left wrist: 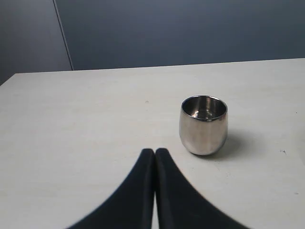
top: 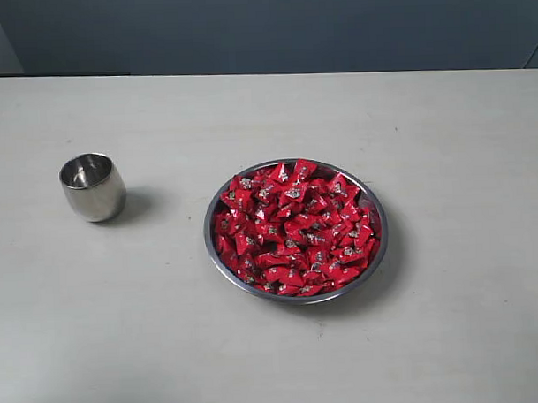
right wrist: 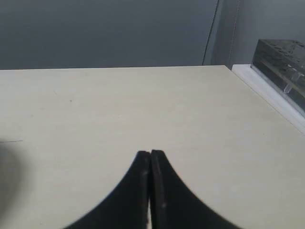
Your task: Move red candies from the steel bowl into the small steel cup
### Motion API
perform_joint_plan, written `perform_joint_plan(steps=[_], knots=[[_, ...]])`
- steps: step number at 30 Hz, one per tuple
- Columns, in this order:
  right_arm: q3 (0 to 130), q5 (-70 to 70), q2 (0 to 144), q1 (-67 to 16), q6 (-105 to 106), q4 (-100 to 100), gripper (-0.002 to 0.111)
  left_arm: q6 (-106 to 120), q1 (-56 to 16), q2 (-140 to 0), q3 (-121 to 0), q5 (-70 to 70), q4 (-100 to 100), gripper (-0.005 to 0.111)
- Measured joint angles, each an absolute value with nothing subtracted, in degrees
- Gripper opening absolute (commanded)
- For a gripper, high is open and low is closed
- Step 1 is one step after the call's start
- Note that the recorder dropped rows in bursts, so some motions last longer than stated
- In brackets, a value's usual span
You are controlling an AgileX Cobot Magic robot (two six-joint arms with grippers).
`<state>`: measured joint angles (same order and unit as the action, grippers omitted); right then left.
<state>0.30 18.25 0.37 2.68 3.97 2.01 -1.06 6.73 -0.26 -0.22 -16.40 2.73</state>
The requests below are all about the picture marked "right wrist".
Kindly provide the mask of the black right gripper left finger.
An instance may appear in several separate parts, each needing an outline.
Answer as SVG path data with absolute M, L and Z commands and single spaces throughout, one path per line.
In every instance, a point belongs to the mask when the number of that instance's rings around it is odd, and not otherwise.
M 139 151 L 115 189 L 68 229 L 145 229 L 149 201 L 150 153 Z

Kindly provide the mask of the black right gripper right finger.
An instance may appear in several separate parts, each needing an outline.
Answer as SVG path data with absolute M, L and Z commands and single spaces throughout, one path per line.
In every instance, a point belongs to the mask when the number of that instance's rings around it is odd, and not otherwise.
M 236 229 L 205 205 L 180 179 L 162 150 L 151 152 L 153 229 Z

